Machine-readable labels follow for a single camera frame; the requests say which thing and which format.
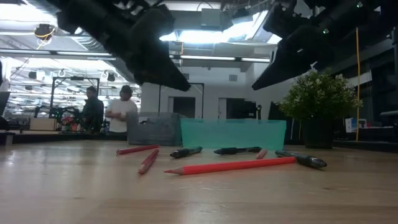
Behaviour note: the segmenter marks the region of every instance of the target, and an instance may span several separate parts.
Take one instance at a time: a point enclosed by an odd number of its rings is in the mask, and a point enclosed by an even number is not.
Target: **man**
[[[109,132],[112,134],[127,134],[127,113],[138,113],[137,105],[131,100],[132,90],[124,85],[120,90],[120,99],[112,101],[105,116],[111,118]]]
[[[104,103],[97,98],[97,90],[90,86],[86,89],[87,100],[83,108],[82,119],[84,128],[93,133],[101,131],[102,122],[104,120]]]

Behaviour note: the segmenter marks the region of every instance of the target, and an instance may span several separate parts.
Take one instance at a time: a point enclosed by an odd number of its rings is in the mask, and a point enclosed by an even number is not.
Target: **red pencil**
[[[263,167],[263,166],[274,166],[274,165],[289,164],[294,162],[295,162],[294,157],[283,157],[276,159],[261,159],[253,161],[222,162],[217,164],[183,166],[176,169],[166,170],[164,172],[169,174],[190,175],[190,174],[201,174],[205,172],[218,172],[226,170]]]
[[[259,153],[257,153],[256,159],[264,158],[264,156],[266,156],[267,153],[268,153],[268,150],[266,148],[261,149],[261,151],[259,151]]]
[[[157,154],[159,153],[158,149],[155,149],[143,162],[141,162],[141,166],[138,170],[139,174],[145,174],[149,169],[150,165],[155,161]]]
[[[116,150],[116,155],[123,155],[123,154],[132,153],[132,152],[144,151],[144,150],[148,150],[148,149],[156,149],[158,147],[159,147],[159,145],[150,145],[150,146],[138,146],[138,147],[133,147],[130,149],[118,149],[118,150]]]

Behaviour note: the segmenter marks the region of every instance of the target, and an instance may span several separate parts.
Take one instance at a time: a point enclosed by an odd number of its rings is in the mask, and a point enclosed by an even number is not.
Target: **green plant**
[[[286,116],[299,120],[335,119],[361,105],[362,101],[357,100],[354,89],[342,75],[334,78],[329,70],[323,73],[311,70],[308,75],[296,79],[279,102],[279,109]]]

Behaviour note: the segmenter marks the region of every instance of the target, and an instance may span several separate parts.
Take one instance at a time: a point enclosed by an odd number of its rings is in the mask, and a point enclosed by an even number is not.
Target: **box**
[[[31,118],[29,129],[38,131],[54,131],[55,124],[55,118]]]
[[[355,118],[347,118],[345,119],[346,132],[353,133],[356,132],[356,119]],[[359,119],[359,128],[366,128],[366,119]]]
[[[184,147],[266,147],[283,149],[286,121],[249,119],[181,119]]]
[[[133,145],[180,146],[180,115],[177,113],[128,113],[127,141]]]

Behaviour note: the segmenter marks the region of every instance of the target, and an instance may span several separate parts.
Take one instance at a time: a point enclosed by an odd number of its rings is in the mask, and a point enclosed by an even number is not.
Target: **gray mesh basket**
[[[129,144],[182,145],[180,115],[166,112],[127,114],[127,140]]]

